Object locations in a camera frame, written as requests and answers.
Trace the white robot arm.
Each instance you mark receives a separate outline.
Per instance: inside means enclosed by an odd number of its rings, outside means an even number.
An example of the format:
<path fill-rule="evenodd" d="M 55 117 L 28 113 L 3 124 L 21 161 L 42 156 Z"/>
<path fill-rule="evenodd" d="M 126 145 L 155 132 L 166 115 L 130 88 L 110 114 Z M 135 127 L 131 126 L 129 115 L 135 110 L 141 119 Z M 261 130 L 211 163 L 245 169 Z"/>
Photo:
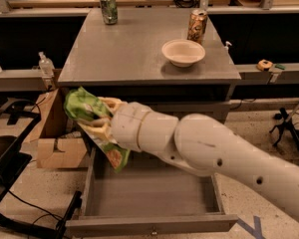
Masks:
<path fill-rule="evenodd" d="M 178 119 L 139 103 L 120 103 L 110 117 L 90 120 L 88 129 L 191 174 L 228 176 L 299 222 L 299 166 L 257 148 L 211 117 Z"/>

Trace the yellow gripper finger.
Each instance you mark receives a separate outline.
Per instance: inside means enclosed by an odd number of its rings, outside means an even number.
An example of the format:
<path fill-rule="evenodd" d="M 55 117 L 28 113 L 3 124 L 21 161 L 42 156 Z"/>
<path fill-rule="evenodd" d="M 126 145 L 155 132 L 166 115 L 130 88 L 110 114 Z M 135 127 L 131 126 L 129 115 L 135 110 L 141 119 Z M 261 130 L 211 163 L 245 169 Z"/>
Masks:
<path fill-rule="evenodd" d="M 86 125 L 84 127 L 84 130 L 91 138 L 97 138 L 101 141 L 114 140 L 111 132 L 111 127 L 107 122 L 99 127 Z"/>
<path fill-rule="evenodd" d="M 120 107 L 127 104 L 127 102 L 117 98 L 99 97 L 99 101 L 99 111 L 101 115 L 113 115 Z"/>

